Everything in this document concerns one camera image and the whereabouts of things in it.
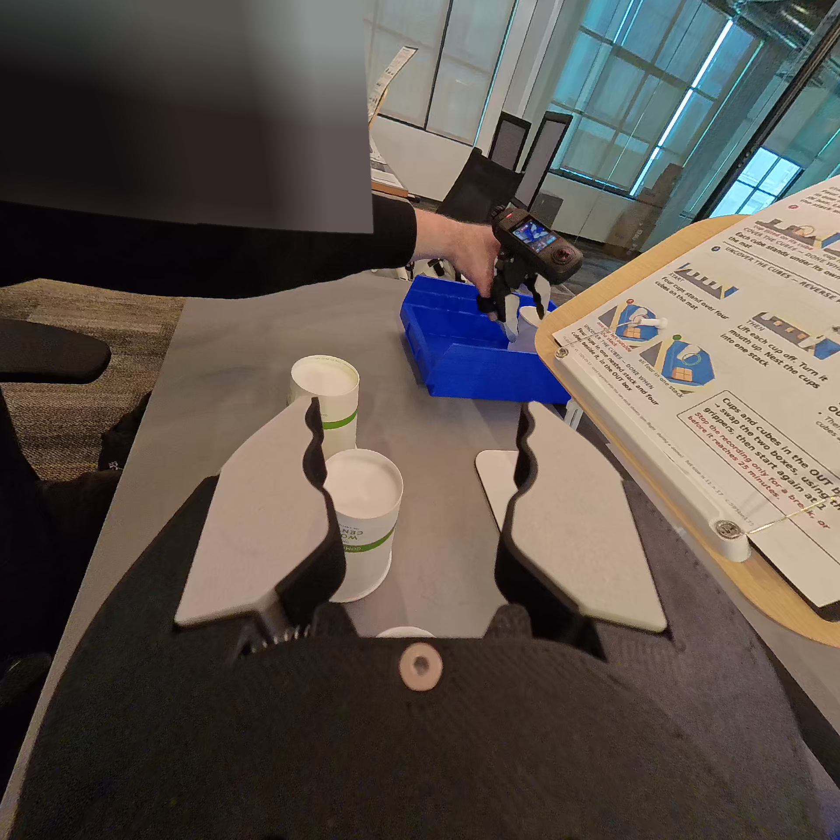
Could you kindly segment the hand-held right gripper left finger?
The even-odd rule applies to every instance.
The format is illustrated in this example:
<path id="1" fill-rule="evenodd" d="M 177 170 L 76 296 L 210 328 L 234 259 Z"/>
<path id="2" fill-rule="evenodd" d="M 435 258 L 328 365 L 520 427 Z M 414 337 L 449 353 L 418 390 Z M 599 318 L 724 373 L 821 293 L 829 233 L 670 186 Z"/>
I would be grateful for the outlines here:
<path id="1" fill-rule="evenodd" d="M 302 396 L 228 458 L 175 611 L 179 629 L 250 617 L 278 644 L 309 636 L 346 561 L 319 399 Z"/>

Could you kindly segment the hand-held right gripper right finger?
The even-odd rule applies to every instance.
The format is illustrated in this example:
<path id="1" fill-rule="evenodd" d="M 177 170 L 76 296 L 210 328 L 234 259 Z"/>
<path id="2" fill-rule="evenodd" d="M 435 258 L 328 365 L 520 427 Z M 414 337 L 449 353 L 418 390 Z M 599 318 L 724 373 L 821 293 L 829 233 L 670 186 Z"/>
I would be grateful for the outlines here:
<path id="1" fill-rule="evenodd" d="M 538 402 L 521 406 L 514 490 L 494 576 L 532 635 L 572 643 L 597 623 L 662 634 L 668 622 L 621 474 Z"/>

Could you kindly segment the shallow blue plastic bin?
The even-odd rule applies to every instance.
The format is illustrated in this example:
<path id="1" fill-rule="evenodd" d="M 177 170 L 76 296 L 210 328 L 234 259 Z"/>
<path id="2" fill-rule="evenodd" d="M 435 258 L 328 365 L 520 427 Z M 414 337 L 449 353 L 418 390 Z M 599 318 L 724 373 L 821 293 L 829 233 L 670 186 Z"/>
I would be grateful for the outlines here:
<path id="1" fill-rule="evenodd" d="M 415 276 L 400 318 L 432 396 L 563 405 L 570 395 L 534 352 L 508 349 L 498 322 L 478 310 L 472 286 Z"/>

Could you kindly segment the person's left forearm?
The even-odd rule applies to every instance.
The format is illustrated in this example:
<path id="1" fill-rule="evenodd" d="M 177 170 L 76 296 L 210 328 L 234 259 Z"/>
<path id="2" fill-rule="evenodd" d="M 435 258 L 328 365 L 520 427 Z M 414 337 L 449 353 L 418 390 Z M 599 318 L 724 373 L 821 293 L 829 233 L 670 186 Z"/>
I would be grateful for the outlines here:
<path id="1" fill-rule="evenodd" d="M 417 242 L 415 207 L 403 200 L 373 196 L 370 234 L 290 235 L 278 258 L 278 291 L 339 280 L 374 269 L 404 267 Z"/>

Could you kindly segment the grey desk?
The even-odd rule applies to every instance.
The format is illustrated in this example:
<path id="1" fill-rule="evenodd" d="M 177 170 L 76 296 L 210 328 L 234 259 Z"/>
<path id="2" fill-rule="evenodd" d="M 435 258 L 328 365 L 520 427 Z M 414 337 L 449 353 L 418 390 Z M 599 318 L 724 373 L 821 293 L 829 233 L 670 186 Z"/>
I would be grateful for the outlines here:
<path id="1" fill-rule="evenodd" d="M 405 294 L 357 276 L 186 306 L 8 838 L 825 838 L 774 668 L 641 490 L 624 482 L 664 633 L 542 640 L 499 593 L 473 459 L 513 443 L 519 409 L 419 391 Z M 304 638 L 179 629 L 219 471 L 319 343 L 360 368 L 361 442 L 403 475 L 391 575 Z M 376 637 L 398 626 L 435 637 Z"/>

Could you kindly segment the person's left hand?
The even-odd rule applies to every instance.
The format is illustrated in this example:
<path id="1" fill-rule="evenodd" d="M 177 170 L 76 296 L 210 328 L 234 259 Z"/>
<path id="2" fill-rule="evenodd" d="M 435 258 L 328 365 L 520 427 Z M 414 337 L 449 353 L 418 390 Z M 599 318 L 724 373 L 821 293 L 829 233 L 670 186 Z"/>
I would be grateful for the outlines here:
<path id="1" fill-rule="evenodd" d="M 462 223 L 421 209 L 415 210 L 416 242 L 412 261 L 444 259 L 490 298 L 501 244 L 491 226 Z"/>

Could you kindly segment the white document stand wooden board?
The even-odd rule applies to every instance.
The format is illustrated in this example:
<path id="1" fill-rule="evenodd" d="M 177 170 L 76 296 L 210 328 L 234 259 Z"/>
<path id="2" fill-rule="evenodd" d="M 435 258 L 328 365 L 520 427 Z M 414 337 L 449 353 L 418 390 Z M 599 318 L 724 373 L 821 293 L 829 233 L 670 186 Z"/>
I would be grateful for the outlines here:
<path id="1" fill-rule="evenodd" d="M 804 597 L 794 592 L 747 538 L 741 541 L 749 553 L 742 561 L 733 560 L 732 550 L 722 548 L 724 539 L 715 530 L 716 522 L 727 518 L 718 503 L 707 496 L 678 500 L 679 491 L 685 490 L 697 495 L 700 489 L 693 486 L 690 490 L 689 478 L 681 470 L 669 474 L 668 471 L 675 468 L 670 459 L 662 465 L 654 463 L 655 458 L 664 455 L 661 449 L 656 448 L 650 455 L 646 455 L 641 444 L 631 442 L 629 433 L 620 428 L 614 410 L 606 407 L 604 387 L 600 383 L 584 385 L 581 376 L 573 373 L 570 366 L 556 355 L 559 346 L 553 338 L 554 332 L 569 327 L 604 306 L 611 298 L 627 292 L 644 278 L 659 272 L 674 259 L 704 244 L 714 235 L 728 231 L 744 219 L 749 219 L 749 216 L 729 215 L 693 223 L 619 267 L 565 302 L 543 321 L 536 339 L 537 353 L 553 377 L 570 393 L 570 400 L 580 406 L 583 414 L 604 435 L 614 455 L 651 501 L 666 515 L 680 535 L 694 540 L 701 558 L 708 557 L 713 567 L 719 568 L 735 584 L 745 600 L 771 621 L 815 643 L 839 648 L 838 623 L 819 617 L 806 605 Z"/>

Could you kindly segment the black fabric chair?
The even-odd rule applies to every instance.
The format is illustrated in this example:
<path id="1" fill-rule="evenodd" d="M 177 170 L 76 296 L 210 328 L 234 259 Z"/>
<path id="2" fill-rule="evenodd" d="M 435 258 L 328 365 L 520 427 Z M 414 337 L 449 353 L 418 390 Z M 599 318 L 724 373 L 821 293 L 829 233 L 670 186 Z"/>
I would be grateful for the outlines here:
<path id="1" fill-rule="evenodd" d="M 468 224 L 491 224 L 494 211 L 509 204 L 522 177 L 474 147 L 436 214 Z"/>

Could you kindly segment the black mesh high-back chair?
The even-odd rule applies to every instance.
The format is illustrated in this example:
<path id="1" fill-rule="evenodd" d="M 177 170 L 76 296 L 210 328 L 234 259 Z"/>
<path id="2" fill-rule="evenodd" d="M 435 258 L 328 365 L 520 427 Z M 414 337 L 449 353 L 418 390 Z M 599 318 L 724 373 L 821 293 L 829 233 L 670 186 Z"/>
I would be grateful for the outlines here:
<path id="1" fill-rule="evenodd" d="M 501 111 L 487 153 L 488 160 L 506 170 L 516 171 L 530 129 L 530 121 Z"/>
<path id="2" fill-rule="evenodd" d="M 532 208 L 571 122 L 570 114 L 553 111 L 544 113 L 521 170 L 522 179 L 517 198 L 523 208 Z"/>

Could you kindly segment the brown cardboard box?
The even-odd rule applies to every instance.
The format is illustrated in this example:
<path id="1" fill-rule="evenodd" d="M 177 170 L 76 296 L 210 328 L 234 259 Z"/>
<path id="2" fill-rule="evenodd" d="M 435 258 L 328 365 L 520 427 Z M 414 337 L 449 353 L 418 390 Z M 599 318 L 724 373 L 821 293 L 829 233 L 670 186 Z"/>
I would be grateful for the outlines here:
<path id="1" fill-rule="evenodd" d="M 652 186 L 645 186 L 633 204 L 624 209 L 605 238 L 604 251 L 618 259 L 632 259 L 641 253 L 648 237 L 669 201 L 683 167 L 666 165 Z"/>

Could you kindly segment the printed instruction sheet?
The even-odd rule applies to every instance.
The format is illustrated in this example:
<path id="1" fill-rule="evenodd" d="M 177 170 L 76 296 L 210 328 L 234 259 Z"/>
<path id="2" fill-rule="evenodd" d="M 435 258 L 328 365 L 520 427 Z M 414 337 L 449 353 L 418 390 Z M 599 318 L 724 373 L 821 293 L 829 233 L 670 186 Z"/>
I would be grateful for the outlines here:
<path id="1" fill-rule="evenodd" d="M 417 51 L 418 48 L 411 45 L 404 45 L 400 48 L 374 84 L 367 98 L 367 123 L 369 129 L 382 110 L 382 104 L 392 82 L 401 73 L 406 64 L 414 58 Z"/>
<path id="2" fill-rule="evenodd" d="M 728 560 L 839 598 L 839 183 L 811 185 L 601 293 L 553 332 L 577 386 Z"/>

